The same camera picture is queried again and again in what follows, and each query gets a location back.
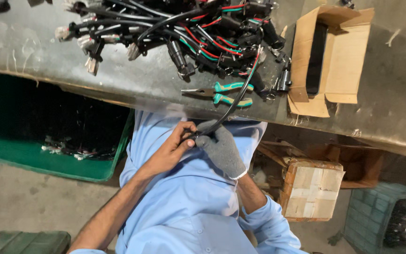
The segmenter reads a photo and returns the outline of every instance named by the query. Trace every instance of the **needle-nose pliers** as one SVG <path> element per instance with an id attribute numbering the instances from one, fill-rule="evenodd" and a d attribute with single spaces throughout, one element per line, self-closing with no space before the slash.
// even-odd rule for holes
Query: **needle-nose pliers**
<path id="1" fill-rule="evenodd" d="M 221 95 L 217 93 L 241 88 L 243 84 L 244 84 L 243 82 L 235 82 L 231 84 L 221 85 L 219 82 L 216 82 L 214 88 L 184 89 L 181 90 L 181 93 L 190 95 L 210 96 L 213 97 L 214 104 L 217 104 L 220 101 L 222 101 L 231 105 L 233 104 L 234 99 L 226 95 Z M 247 89 L 249 91 L 253 91 L 253 86 L 249 84 L 247 86 Z M 244 98 L 237 104 L 237 107 L 247 107 L 250 106 L 252 103 L 253 101 L 251 98 Z"/>

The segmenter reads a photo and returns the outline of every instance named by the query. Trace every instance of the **light blue shirt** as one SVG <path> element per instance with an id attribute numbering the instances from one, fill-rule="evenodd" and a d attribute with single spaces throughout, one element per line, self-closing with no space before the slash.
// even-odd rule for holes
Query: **light blue shirt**
<path id="1" fill-rule="evenodd" d="M 135 112 L 128 159 L 120 175 L 123 187 L 172 133 L 179 121 L 144 111 Z M 266 123 L 231 121 L 224 124 L 234 136 L 248 168 Z M 117 254 L 139 253 L 280 253 L 303 254 L 300 241 L 281 215 L 281 206 L 267 197 L 265 206 L 239 216 L 236 183 L 223 177 L 200 148 L 186 153 L 170 172 L 156 176 L 122 225 Z M 251 245 L 242 230 L 253 231 Z M 100 250 L 75 250 L 71 254 L 103 254 Z"/>

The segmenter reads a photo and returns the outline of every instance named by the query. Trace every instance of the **bare hand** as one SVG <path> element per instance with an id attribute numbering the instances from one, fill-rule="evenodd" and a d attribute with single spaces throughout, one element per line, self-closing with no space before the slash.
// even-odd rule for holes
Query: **bare hand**
<path id="1" fill-rule="evenodd" d="M 194 147 L 195 141 L 185 140 L 192 132 L 197 130 L 194 122 L 179 122 L 172 134 L 161 147 L 139 169 L 148 177 L 172 170 L 180 161 L 184 152 Z"/>

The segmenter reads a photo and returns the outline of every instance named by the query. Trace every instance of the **hand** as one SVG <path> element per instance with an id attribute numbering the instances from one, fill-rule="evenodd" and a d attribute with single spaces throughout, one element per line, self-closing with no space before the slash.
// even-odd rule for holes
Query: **hand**
<path id="1" fill-rule="evenodd" d="M 198 125 L 198 130 L 203 131 L 211 127 L 215 120 Z M 215 140 L 209 136 L 199 136 L 195 140 L 198 147 L 202 147 L 217 168 L 223 170 L 232 180 L 237 180 L 247 173 L 244 162 L 240 158 L 239 150 L 234 142 L 233 134 L 223 125 L 214 132 Z"/>
<path id="2" fill-rule="evenodd" d="M 193 122 L 179 122 L 172 134 L 161 147 L 139 169 L 146 177 L 172 170 L 180 161 L 184 152 L 194 147 L 195 141 L 185 140 L 192 132 L 197 130 Z"/>

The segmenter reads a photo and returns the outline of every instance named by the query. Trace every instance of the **metal workbench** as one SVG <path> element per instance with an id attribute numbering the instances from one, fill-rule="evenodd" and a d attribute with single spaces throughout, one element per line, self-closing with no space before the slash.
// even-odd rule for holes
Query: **metal workbench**
<path id="1" fill-rule="evenodd" d="M 319 4 L 336 4 L 335 0 L 277 0 L 280 7 L 272 19 L 280 33 L 285 26 L 291 52 L 295 22 Z M 102 53 L 97 76 L 86 71 L 87 56 L 76 40 L 60 43 L 54 38 L 58 26 L 79 22 L 79 16 L 62 9 L 62 1 L 30 7 L 27 0 L 9 1 L 11 9 L 0 14 L 0 72 L 47 81 L 63 90 L 111 103 L 147 111 L 192 118 L 217 118 L 227 105 L 211 100 L 182 96 L 181 89 L 211 86 L 215 81 L 228 84 L 241 81 L 221 80 L 207 72 L 197 72 L 186 82 L 178 78 L 176 67 L 165 46 L 148 51 L 135 61 L 128 61 L 123 45 L 107 45 Z M 289 113 L 285 96 L 263 102 L 252 94 L 253 105 L 238 109 L 236 116 L 249 119 L 311 128 L 353 136 L 373 146 L 406 155 L 406 1 L 355 0 L 357 9 L 375 7 L 358 104 L 327 102 L 330 118 L 299 116 Z M 401 32 L 385 43 L 392 34 Z M 274 83 L 278 65 L 268 52 L 258 71 L 267 83 Z"/>

